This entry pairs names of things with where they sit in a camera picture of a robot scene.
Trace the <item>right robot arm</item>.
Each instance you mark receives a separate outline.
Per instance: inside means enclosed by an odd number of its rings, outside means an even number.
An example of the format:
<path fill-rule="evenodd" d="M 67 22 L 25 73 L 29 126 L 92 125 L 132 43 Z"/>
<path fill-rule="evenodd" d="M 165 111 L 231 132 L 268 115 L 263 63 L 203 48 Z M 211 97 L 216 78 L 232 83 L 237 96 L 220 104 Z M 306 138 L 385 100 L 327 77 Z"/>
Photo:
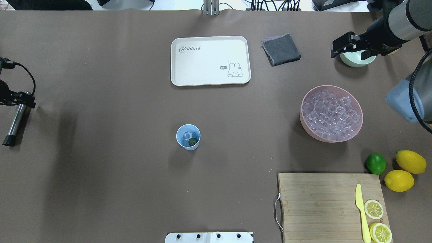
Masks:
<path fill-rule="evenodd" d="M 333 41 L 331 57 L 359 52 L 361 60 L 388 55 L 404 43 L 431 32 L 430 0 L 406 0 L 396 4 L 383 1 L 383 17 L 375 20 L 363 34 L 347 32 Z M 420 66 L 402 79 L 385 97 L 387 104 L 405 120 L 419 120 L 430 124 L 431 56 L 420 61 Z"/>

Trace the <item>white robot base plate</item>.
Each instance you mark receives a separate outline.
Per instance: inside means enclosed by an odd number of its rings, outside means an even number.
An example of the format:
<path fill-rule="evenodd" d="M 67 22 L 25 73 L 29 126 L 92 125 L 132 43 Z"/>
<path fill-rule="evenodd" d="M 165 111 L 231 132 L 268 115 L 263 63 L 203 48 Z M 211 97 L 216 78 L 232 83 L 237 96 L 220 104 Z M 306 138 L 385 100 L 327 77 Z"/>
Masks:
<path fill-rule="evenodd" d="M 254 243 L 250 232 L 168 233 L 165 243 Z"/>

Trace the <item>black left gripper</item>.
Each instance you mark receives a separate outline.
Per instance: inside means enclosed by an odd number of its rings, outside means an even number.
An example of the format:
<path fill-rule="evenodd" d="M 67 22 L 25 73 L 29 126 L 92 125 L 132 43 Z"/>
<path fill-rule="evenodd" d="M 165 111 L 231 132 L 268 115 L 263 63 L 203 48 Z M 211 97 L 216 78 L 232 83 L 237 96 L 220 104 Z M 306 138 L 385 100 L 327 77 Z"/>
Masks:
<path fill-rule="evenodd" d="M 36 106 L 31 93 L 10 91 L 9 86 L 3 80 L 0 80 L 0 104 L 3 106 L 24 105 L 31 109 Z"/>

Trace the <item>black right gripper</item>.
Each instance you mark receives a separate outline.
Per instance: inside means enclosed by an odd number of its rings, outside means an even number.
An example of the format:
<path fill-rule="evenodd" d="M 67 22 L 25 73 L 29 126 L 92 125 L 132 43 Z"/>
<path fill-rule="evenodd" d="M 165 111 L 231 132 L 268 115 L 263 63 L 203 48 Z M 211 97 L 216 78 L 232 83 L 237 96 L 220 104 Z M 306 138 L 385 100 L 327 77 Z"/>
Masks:
<path fill-rule="evenodd" d="M 378 55 L 386 56 L 401 48 L 404 43 L 404 40 L 395 36 L 390 30 L 388 20 L 381 17 L 375 20 L 360 36 L 354 32 L 347 32 L 334 40 L 331 57 L 335 58 L 342 53 L 363 50 L 363 46 L 357 44 L 361 38 L 367 44 L 367 48 L 361 53 L 361 60 Z"/>

